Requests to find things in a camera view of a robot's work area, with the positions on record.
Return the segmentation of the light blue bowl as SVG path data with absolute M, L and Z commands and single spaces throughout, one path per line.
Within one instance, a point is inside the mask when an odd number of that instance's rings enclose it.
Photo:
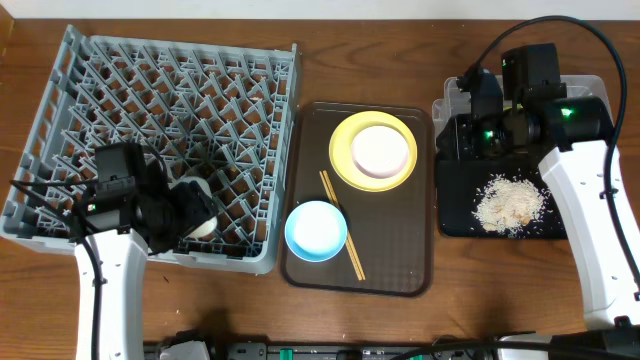
M 308 201 L 287 217 L 284 238 L 289 250 L 299 259 L 312 263 L 335 257 L 343 246 L 338 243 L 336 208 L 324 201 Z

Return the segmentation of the white paper cup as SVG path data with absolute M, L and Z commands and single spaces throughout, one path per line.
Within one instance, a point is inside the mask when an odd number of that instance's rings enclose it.
M 176 206 L 180 237 L 197 239 L 214 232 L 218 210 L 209 184 L 204 179 L 182 177 L 170 186 L 169 195 Z

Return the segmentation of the rice food waste pile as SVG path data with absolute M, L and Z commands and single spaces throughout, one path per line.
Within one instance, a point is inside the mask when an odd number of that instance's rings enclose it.
M 472 215 L 488 233 L 521 235 L 527 226 L 541 223 L 544 215 L 553 212 L 549 191 L 527 179 L 492 174 L 477 194 Z

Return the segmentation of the pink white bowl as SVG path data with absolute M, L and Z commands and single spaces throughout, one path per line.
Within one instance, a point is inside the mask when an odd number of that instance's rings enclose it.
M 354 165 L 365 175 L 384 179 L 404 169 L 409 159 L 409 145 L 395 129 L 371 126 L 354 137 L 351 155 Z

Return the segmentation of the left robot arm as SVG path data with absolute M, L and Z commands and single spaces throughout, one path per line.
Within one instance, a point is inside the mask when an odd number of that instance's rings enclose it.
M 185 238 L 210 235 L 217 206 L 206 180 L 171 181 L 161 158 L 145 147 L 97 148 L 97 178 L 72 210 L 72 239 L 80 280 L 76 356 L 141 359 L 143 282 L 149 257 Z

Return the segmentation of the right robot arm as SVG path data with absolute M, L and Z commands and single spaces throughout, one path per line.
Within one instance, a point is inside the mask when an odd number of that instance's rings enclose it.
M 614 126 L 606 100 L 571 97 L 554 44 L 501 56 L 502 75 L 473 77 L 471 110 L 449 118 L 436 138 L 440 218 L 471 220 L 475 190 L 492 171 L 530 165 L 551 193 L 578 268 L 590 329 L 626 317 L 639 322 L 639 287 L 629 263 L 639 259 L 639 229 L 620 180 L 619 158 L 605 163 Z

